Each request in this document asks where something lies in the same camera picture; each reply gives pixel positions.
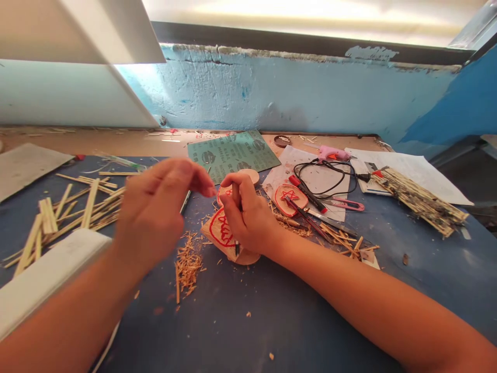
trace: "forearm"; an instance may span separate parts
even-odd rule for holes
[[[359,261],[289,233],[268,257],[302,278],[407,368],[443,368],[468,348],[479,354],[475,358],[495,354],[490,342],[452,312]]]
[[[86,373],[143,275],[110,248],[0,343],[3,369]]]

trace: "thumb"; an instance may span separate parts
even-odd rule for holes
[[[180,160],[160,182],[149,207],[152,210],[180,212],[193,178],[193,166],[189,160]]]
[[[234,237],[243,243],[245,237],[247,237],[248,230],[243,221],[243,216],[238,209],[235,201],[230,196],[223,194],[219,198],[224,205],[224,214],[228,220],[229,228],[233,233]]]

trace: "wood block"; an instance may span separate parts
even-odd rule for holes
[[[281,213],[287,218],[295,216],[297,212],[288,205],[285,200],[285,196],[288,196],[300,208],[304,208],[309,202],[307,196],[296,186],[290,184],[281,184],[278,189],[276,189],[276,193],[274,194],[274,201],[276,202],[278,210],[281,211]]]
[[[224,214],[224,208],[219,209],[213,217],[211,217],[200,230],[218,249],[226,254],[229,260],[240,265],[251,265],[257,262],[260,258],[250,250],[244,249],[240,245],[240,255],[235,255],[235,238],[231,233],[228,225],[228,220]]]

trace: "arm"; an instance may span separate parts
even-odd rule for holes
[[[166,160],[131,178],[111,247],[0,343],[2,370],[88,372],[136,286],[175,248],[188,189],[215,194],[189,160]]]
[[[281,228],[245,176],[230,174],[221,183],[240,185],[243,213],[229,196],[221,198],[244,247],[307,282],[409,371],[497,371],[497,349],[471,326],[394,277]]]

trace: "pink glue gun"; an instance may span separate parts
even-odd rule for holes
[[[337,148],[332,148],[328,147],[326,145],[314,145],[314,144],[307,144],[305,145],[314,148],[314,149],[319,149],[319,163],[323,162],[326,160],[328,157],[331,157],[334,155],[338,161],[348,161],[351,158],[351,155],[347,153],[345,150],[337,149]]]

